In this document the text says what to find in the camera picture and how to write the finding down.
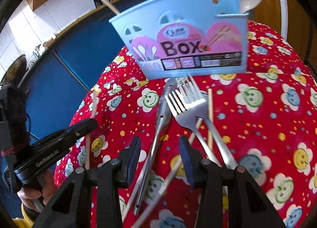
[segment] red tablecloth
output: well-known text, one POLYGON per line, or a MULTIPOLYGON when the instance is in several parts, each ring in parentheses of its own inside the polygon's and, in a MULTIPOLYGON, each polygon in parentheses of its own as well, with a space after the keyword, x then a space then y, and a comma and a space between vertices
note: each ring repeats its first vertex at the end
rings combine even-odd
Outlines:
MULTIPOLYGON (((248 41, 248 73, 199 76, 195 80, 202 91, 212 88, 215 126, 237 162, 261 185, 286 226, 299 227, 317 199, 316 82, 291 46, 268 26, 249 22, 248 41)), ((158 100, 150 95, 158 98, 165 83, 166 79, 147 81, 126 48, 105 68, 92 88, 98 94, 99 128, 91 134, 88 149, 91 168, 117 157, 133 136, 138 135, 142 152, 136 179, 155 133, 158 100)), ((92 91, 80 104, 71 125, 90 117, 92 91)), ((204 124, 200 132, 207 137, 204 124)), ((146 202, 152 200, 175 165, 179 157, 179 137, 190 133, 171 120, 156 154, 146 202)), ((193 147, 203 153, 197 139, 193 147)), ((86 150, 82 138, 58 162, 54 176, 57 186, 84 164, 86 150)), ((214 151, 221 159, 216 145, 214 151)), ((119 191, 121 209, 133 187, 134 184, 128 190, 119 191)), ((143 227, 193 227, 200 193, 190 188, 184 171, 179 169, 143 227)), ((92 202, 91 227, 95 227, 95 189, 92 202)), ((224 205, 224 227, 227 227, 226 207, 224 205)), ((124 227, 131 227, 135 220, 130 212, 124 227)))

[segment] white tile wall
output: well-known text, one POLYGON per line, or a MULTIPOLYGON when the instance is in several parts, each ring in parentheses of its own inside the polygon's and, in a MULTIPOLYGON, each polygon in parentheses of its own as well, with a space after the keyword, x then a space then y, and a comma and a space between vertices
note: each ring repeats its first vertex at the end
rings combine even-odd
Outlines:
POLYGON ((37 45, 94 8, 93 0, 48 0, 33 12, 23 0, 0 33, 0 80, 17 57, 30 59, 37 45))

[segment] red string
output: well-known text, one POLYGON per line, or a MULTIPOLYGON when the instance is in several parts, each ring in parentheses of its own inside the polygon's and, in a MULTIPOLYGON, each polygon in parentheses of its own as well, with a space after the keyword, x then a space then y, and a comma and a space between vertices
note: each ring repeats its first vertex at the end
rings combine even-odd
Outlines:
POLYGON ((5 151, 1 150, 1 155, 2 156, 6 156, 6 155, 9 155, 9 154, 15 154, 17 153, 18 151, 20 151, 21 149, 25 148, 29 143, 28 142, 25 142, 25 143, 22 143, 16 147, 11 147, 5 151))

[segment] metal screw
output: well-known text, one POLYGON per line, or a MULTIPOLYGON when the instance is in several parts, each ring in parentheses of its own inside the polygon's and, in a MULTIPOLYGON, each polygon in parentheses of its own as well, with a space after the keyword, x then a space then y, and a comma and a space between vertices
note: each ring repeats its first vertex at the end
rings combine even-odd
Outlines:
POLYGON ((210 161, 209 159, 207 159, 207 158, 204 158, 204 159, 201 161, 201 163, 202 163, 203 165, 209 165, 209 164, 211 163, 211 161, 210 161))
POLYGON ((85 170, 85 169, 80 166, 80 167, 77 167, 77 168, 76 168, 75 172, 76 172, 77 174, 81 174, 84 170, 85 170))
POLYGON ((120 160, 118 158, 113 158, 112 160, 110 160, 110 164, 112 165, 117 165, 118 163, 120 163, 120 160))
POLYGON ((238 167, 237 167, 237 171, 238 171, 239 173, 244 173, 244 172, 245 172, 245 168, 244 168, 243 166, 238 166, 238 167))

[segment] wooden cabinet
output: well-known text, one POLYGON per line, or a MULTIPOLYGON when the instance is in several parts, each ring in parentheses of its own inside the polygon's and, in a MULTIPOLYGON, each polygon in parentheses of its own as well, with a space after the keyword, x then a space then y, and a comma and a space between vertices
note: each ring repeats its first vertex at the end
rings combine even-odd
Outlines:
POLYGON ((254 20, 270 26, 281 33, 281 2, 280 0, 262 0, 254 9, 254 20))

